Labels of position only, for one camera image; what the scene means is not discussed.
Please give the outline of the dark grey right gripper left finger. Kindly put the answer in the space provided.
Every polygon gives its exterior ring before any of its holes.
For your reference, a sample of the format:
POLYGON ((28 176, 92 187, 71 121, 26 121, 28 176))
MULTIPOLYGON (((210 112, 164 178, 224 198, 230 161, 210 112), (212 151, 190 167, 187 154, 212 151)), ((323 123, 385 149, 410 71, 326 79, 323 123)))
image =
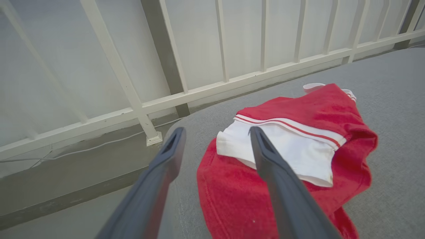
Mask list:
POLYGON ((179 175, 186 142, 186 130, 176 128, 148 169, 114 210, 98 239, 156 239, 170 184, 179 175))

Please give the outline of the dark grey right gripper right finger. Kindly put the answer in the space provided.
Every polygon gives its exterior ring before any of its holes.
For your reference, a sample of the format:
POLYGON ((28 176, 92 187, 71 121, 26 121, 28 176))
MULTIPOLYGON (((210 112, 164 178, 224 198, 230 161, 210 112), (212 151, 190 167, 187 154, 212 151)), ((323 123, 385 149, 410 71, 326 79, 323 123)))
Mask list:
POLYGON ((249 129, 256 170, 267 183, 281 239, 340 239, 341 235, 272 145, 264 131, 249 129))

